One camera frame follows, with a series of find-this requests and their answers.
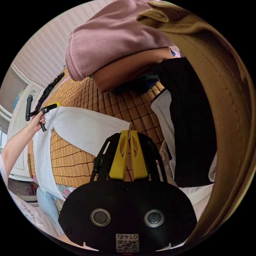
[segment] printed number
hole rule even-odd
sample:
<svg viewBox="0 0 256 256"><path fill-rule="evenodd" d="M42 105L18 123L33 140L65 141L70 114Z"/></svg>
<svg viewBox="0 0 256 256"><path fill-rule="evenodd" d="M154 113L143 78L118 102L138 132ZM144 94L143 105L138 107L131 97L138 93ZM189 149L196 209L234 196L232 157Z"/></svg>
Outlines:
<svg viewBox="0 0 256 256"><path fill-rule="evenodd" d="M116 239L118 240L137 240L138 235L129 235L129 234L117 234Z"/></svg>

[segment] light blue jeans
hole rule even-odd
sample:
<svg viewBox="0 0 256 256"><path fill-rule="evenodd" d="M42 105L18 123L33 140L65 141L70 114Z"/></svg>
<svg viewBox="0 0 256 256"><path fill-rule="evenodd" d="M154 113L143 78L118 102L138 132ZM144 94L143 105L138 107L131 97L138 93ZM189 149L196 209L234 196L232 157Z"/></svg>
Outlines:
<svg viewBox="0 0 256 256"><path fill-rule="evenodd" d="M57 225L60 232L63 234L63 230L58 222L59 212L55 200L58 198L49 192L43 192L40 187L37 188L37 202L41 211L50 217Z"/></svg>

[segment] black tool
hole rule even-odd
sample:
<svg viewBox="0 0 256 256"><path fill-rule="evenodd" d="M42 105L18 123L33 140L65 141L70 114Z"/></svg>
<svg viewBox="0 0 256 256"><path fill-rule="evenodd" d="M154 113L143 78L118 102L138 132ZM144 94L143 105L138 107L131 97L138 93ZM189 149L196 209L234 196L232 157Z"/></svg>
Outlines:
<svg viewBox="0 0 256 256"><path fill-rule="evenodd" d="M46 107L43 107L43 108L41 108L41 109L36 109L35 111L30 112L32 101L33 101L33 96L32 96L32 95L29 95L29 96L27 97L26 121L29 121L29 120L30 120L30 117L33 117L33 116L37 115L40 111L42 111L43 114L45 114L45 113L48 113L50 110L59 107L59 103L53 103L53 104L48 105L48 106L46 106ZM43 131L43 132L47 131L47 129L45 128L45 125L44 125L43 123L40 123L40 125L41 125L41 128L42 128L42 131Z"/></svg>
<svg viewBox="0 0 256 256"><path fill-rule="evenodd" d="M123 181L127 140L127 131L106 139L90 182L68 196L59 224L72 242L101 252L148 253L183 243L197 223L190 200L168 184L156 145L136 131L130 131L134 182Z"/></svg>

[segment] yellow plastic bracket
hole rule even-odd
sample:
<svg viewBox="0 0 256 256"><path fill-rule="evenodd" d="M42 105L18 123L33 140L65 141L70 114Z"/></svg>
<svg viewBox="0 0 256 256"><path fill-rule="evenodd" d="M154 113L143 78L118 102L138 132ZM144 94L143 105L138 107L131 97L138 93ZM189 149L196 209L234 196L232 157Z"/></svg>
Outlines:
<svg viewBox="0 0 256 256"><path fill-rule="evenodd" d="M59 105L60 105L59 103L55 102L55 103L52 103L50 105L45 106L44 108L47 108L48 106L51 106L51 105L54 105L54 104L57 104L57 107L59 107Z"/></svg>
<svg viewBox="0 0 256 256"><path fill-rule="evenodd" d="M121 131L115 157L109 172L109 176L112 179L124 180L127 169L128 137L129 130Z"/></svg>
<svg viewBox="0 0 256 256"><path fill-rule="evenodd" d="M130 131L131 145L131 166L132 166L132 181L135 179L143 179L148 176L145 160L139 143L137 131Z"/></svg>

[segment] woven mat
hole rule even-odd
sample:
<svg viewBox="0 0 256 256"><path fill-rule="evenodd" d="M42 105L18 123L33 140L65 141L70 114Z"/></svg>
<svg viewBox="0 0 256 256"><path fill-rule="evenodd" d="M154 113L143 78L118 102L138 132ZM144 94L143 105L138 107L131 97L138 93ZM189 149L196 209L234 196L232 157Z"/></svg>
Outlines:
<svg viewBox="0 0 256 256"><path fill-rule="evenodd" d="M93 80L86 78L80 82L69 79L64 82L49 98L46 105L59 102L61 106L82 107L103 114L114 116L132 124L132 129L151 137L158 148L164 140L157 116L151 110L151 102L160 93L163 86L158 82L142 95L126 92L115 96L112 93L100 93ZM31 171L35 173L33 142L29 143ZM90 181L93 158L79 148L69 144L53 130L51 137L51 164L55 182L62 185L79 187ZM131 170L130 154L127 170Z"/></svg>

